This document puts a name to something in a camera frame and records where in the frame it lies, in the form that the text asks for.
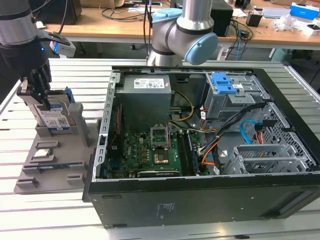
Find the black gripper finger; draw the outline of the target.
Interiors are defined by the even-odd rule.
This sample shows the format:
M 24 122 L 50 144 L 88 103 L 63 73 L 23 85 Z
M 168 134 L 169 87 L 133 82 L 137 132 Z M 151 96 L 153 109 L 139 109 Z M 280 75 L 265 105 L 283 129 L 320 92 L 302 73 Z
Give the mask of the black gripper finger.
M 40 68 L 33 69 L 30 74 L 29 84 L 31 85 L 31 96 L 40 104 L 46 107 L 50 106 L 48 101 L 48 91 L 52 81 L 49 65 L 43 65 Z
M 34 93 L 34 86 L 29 83 L 27 77 L 23 77 L 21 80 L 21 85 L 17 88 L 18 96 L 31 96 Z

